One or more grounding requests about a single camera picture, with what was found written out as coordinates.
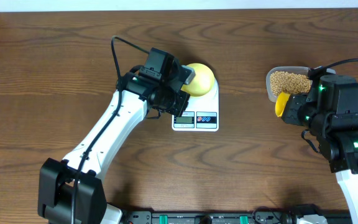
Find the yellow measuring scoop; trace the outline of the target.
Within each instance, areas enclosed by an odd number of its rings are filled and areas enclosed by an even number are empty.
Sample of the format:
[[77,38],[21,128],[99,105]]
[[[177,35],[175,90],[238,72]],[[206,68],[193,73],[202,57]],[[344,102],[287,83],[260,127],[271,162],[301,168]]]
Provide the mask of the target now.
[[291,96],[291,94],[285,93],[285,92],[281,92],[277,96],[277,100],[275,102],[275,114],[276,114],[277,117],[282,116],[290,96]]

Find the pale yellow bowl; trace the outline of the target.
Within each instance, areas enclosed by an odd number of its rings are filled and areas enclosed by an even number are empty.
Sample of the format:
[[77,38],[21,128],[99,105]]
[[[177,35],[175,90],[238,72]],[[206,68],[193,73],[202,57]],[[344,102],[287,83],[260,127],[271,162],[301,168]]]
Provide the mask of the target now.
[[201,63],[191,63],[188,64],[188,67],[194,69],[195,77],[189,85],[183,85],[181,90],[194,97],[207,94],[213,88],[215,83],[213,71]]

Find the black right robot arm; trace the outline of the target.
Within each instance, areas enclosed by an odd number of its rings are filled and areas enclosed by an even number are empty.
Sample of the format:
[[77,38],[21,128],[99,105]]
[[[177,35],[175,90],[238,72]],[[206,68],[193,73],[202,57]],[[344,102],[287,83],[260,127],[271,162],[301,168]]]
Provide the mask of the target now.
[[308,93],[281,93],[276,115],[303,126],[319,143],[313,150],[328,160],[346,198],[352,222],[358,223],[358,83],[346,75],[323,75]]

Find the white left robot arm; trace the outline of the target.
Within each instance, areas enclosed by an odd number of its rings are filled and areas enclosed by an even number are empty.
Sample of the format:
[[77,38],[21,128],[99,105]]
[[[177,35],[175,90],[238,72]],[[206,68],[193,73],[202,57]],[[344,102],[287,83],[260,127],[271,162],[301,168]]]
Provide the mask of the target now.
[[49,223],[119,223],[122,210],[107,203],[103,182],[118,150],[150,109],[175,116],[188,106],[183,91],[192,68],[133,67],[117,81],[112,100],[88,135],[62,160],[40,169],[37,212]]

